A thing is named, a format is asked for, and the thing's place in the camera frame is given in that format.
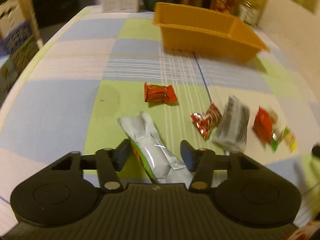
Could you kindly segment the silver green snack pouch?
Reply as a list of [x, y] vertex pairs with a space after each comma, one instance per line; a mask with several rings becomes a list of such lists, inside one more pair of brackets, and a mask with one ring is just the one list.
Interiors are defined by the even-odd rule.
[[129, 137], [151, 181], [190, 185], [193, 175], [185, 163], [163, 144], [148, 113], [141, 111], [138, 116], [119, 118], [117, 122]]

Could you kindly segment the red white striped candy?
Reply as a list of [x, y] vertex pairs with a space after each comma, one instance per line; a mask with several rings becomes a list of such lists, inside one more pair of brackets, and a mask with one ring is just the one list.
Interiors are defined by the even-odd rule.
[[210, 137], [212, 130], [219, 125], [222, 119], [222, 115], [217, 105], [213, 102], [210, 103], [210, 106], [205, 113], [199, 114], [197, 112], [193, 112], [190, 117], [204, 139], [208, 139]]

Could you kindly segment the cashew nut jar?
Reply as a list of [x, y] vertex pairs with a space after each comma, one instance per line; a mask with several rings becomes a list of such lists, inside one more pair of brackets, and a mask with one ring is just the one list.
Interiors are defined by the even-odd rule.
[[245, 24], [255, 26], [260, 15], [260, 6], [243, 0], [238, 7], [238, 17]]

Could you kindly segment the dark glass jar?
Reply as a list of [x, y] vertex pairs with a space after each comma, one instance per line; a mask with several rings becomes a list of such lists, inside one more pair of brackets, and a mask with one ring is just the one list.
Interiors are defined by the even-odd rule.
[[143, 0], [144, 7], [147, 11], [154, 11], [156, 3], [160, 2], [160, 0]]

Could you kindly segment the red candy packet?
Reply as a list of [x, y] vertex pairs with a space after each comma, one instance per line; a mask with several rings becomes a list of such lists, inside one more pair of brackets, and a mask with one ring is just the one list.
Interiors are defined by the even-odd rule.
[[278, 115], [273, 109], [264, 109], [259, 107], [255, 115], [253, 131], [263, 144], [270, 144], [273, 126], [278, 121]]

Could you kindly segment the yellow green candy packet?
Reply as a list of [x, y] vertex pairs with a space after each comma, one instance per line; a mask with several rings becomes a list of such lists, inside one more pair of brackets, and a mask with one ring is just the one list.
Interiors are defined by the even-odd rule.
[[285, 142], [290, 152], [293, 152], [297, 148], [296, 136], [289, 128], [289, 126], [285, 126], [285, 128], [282, 131], [280, 131], [277, 128], [273, 129], [270, 139], [270, 146], [273, 152], [277, 150], [279, 144], [282, 141]]

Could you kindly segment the grey white snack packet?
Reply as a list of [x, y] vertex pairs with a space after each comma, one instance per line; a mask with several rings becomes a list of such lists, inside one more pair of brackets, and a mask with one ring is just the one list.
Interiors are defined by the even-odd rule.
[[230, 95], [212, 142], [227, 151], [244, 152], [247, 144], [249, 116], [249, 107], [234, 95]]

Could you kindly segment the red orange candy wrapper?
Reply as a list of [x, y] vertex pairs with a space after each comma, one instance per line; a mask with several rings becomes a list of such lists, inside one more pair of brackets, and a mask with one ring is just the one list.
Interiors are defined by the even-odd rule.
[[145, 102], [175, 103], [178, 98], [172, 85], [160, 86], [144, 83]]

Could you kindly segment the white product box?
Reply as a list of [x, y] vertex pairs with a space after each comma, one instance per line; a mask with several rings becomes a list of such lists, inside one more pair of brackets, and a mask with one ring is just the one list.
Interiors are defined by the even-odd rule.
[[139, 0], [101, 0], [103, 12], [138, 12]]

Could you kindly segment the blue milk carton box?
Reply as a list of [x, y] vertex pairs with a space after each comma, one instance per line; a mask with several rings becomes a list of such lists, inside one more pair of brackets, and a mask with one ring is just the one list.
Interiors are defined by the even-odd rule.
[[1, 40], [1, 56], [14, 53], [32, 35], [33, 32], [29, 21], [16, 26]]

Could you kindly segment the checked pastel tablecloth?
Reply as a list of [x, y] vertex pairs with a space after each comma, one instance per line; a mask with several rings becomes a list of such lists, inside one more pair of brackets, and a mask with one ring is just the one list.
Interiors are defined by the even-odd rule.
[[[116, 147], [125, 133], [117, 119], [149, 113], [163, 143], [179, 154], [185, 139], [196, 148], [223, 150], [204, 140], [190, 115], [230, 95], [250, 109], [273, 109], [279, 126], [298, 142], [273, 152], [248, 131], [246, 154], [295, 184], [303, 202], [295, 223], [319, 213], [319, 101], [298, 70], [261, 30], [270, 48], [238, 65], [178, 51], [165, 51], [150, 12], [102, 13], [86, 7], [36, 54], [1, 107], [1, 234], [16, 225], [10, 195], [22, 181], [71, 151], [93, 154]], [[144, 83], [172, 85], [178, 101], [144, 100]]]

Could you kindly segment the orange plastic tray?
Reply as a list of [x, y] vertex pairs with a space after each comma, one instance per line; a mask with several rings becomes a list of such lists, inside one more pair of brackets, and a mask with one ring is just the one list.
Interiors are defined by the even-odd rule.
[[238, 17], [190, 5], [158, 2], [153, 24], [163, 46], [237, 63], [249, 63], [268, 46]]

